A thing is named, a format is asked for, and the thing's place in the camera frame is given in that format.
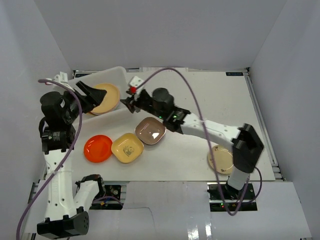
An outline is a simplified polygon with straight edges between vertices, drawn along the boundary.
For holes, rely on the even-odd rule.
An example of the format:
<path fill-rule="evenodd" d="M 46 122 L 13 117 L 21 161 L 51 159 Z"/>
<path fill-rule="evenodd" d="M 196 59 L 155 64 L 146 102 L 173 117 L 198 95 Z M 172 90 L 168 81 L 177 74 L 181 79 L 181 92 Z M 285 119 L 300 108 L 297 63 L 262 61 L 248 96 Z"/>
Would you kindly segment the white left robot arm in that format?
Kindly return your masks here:
<path fill-rule="evenodd" d="M 99 106 L 107 94 L 78 81 L 76 91 L 60 84 L 64 93 L 50 91 L 40 98 L 44 115 L 39 123 L 42 152 L 47 178 L 41 190 L 48 190 L 44 220 L 37 224 L 37 234 L 51 240 L 86 235 L 90 220 L 88 211 L 95 200 L 105 196 L 106 187 L 99 174 L 83 177 L 73 194 L 72 152 L 80 135 L 73 123 Z"/>

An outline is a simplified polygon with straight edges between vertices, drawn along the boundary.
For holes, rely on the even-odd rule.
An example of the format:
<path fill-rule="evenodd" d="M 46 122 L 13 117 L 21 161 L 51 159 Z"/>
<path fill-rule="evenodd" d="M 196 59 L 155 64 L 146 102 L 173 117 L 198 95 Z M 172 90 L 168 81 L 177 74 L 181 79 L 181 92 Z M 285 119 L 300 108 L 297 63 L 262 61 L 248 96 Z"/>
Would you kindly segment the brown square plate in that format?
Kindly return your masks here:
<path fill-rule="evenodd" d="M 166 127 L 154 117 L 146 117 L 135 127 L 134 133 L 143 143 L 155 145 L 165 135 Z"/>

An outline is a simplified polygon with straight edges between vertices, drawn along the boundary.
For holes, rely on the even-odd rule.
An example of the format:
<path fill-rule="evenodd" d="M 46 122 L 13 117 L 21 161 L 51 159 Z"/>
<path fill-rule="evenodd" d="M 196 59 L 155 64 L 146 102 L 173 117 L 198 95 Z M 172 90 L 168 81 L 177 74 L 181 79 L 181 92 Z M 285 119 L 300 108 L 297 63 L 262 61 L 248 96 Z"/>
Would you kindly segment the white plastic bin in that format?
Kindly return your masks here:
<path fill-rule="evenodd" d="M 78 81 L 82 81 L 84 84 L 88 85 L 89 87 L 94 88 L 95 85 L 101 84 L 101 83 L 110 83 L 115 85 L 120 92 L 120 99 L 124 99 L 127 97 L 126 91 L 128 90 L 128 83 L 127 83 L 127 71 L 122 66 L 113 67 L 107 70 L 103 71 L 97 71 L 94 73 L 90 73 L 78 78 L 74 78 L 72 80 L 69 80 L 69 85 L 77 90 L 82 95 L 84 94 L 77 86 L 76 83 Z M 90 112 L 84 113 L 82 115 L 82 123 L 88 124 L 88 123 L 95 123 L 100 122 L 102 120 L 106 120 L 107 122 L 117 121 L 126 117 L 131 116 L 130 111 L 126 108 L 125 105 L 123 105 L 121 102 L 119 102 L 118 107 L 108 113 L 102 114 L 102 115 L 93 115 Z"/>

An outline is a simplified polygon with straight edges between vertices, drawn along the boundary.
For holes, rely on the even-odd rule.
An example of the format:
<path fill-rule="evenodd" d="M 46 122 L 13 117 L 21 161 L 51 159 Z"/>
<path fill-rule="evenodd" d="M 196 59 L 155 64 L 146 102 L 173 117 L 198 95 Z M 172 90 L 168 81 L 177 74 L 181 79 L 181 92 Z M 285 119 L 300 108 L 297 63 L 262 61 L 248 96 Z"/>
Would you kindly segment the yellow round plate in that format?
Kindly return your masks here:
<path fill-rule="evenodd" d="M 90 113 L 93 115 L 102 115 L 113 111 L 119 104 L 120 91 L 111 83 L 100 83 L 94 86 L 98 90 L 106 90 L 106 95 L 102 103 L 95 107 Z"/>

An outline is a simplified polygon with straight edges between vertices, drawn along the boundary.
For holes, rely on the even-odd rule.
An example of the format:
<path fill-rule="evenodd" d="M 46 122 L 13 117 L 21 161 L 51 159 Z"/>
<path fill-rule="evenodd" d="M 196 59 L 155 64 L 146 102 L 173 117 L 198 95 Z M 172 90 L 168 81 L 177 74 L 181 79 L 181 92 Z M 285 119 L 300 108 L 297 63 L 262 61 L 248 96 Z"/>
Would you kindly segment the orange round plate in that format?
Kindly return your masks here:
<path fill-rule="evenodd" d="M 83 147 L 85 158 L 91 163 L 102 163 L 112 155 L 113 141 L 106 135 L 92 136 Z"/>

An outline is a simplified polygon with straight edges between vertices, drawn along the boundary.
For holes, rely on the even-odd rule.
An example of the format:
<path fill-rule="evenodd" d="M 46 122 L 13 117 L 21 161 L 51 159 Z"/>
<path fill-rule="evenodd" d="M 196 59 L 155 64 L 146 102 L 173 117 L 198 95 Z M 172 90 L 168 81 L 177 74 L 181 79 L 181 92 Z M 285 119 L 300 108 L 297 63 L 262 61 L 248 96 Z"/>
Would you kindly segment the beige floral round plate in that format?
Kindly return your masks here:
<path fill-rule="evenodd" d="M 207 161 L 212 169 L 219 174 L 230 175 L 233 170 L 233 154 L 221 145 L 212 147 L 213 158 L 216 168 L 214 168 L 213 160 L 210 151 L 207 153 Z"/>

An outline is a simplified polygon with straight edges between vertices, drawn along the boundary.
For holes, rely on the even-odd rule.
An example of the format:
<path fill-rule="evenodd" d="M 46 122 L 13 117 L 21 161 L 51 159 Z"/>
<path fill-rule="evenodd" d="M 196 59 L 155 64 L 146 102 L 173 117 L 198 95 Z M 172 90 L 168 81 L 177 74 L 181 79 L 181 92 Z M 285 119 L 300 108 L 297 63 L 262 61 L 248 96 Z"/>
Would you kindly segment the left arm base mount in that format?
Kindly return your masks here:
<path fill-rule="evenodd" d="M 105 195 L 103 199 L 96 200 L 90 210 L 121 210 L 125 202 L 125 185 L 105 185 Z"/>

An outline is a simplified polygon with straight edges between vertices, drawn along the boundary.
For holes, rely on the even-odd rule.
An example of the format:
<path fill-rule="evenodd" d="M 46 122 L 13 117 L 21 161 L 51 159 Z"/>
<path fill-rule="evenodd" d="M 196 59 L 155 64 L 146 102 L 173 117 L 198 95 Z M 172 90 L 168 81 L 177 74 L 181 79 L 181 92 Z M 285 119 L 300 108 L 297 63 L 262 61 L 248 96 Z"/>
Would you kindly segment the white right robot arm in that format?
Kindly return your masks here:
<path fill-rule="evenodd" d="M 264 150 L 264 144 L 252 125 L 245 123 L 237 127 L 202 120 L 189 110 L 175 105 L 174 97 L 162 87 L 155 89 L 152 94 L 145 89 L 130 93 L 120 102 L 131 113 L 143 110 L 162 119 L 165 128 L 171 132 L 206 139 L 231 152 L 233 169 L 223 192 L 233 200 L 243 195 L 246 181 Z"/>

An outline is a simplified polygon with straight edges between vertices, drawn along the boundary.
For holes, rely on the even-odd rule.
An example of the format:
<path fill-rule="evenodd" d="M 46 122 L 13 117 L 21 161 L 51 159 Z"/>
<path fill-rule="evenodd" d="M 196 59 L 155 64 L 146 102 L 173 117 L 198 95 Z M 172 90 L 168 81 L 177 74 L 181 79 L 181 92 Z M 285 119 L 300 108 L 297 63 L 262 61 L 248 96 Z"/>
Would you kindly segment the yellow square panda plate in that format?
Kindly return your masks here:
<path fill-rule="evenodd" d="M 129 164 L 142 154 L 144 144 L 135 134 L 125 133 L 112 143 L 111 151 L 121 163 Z"/>

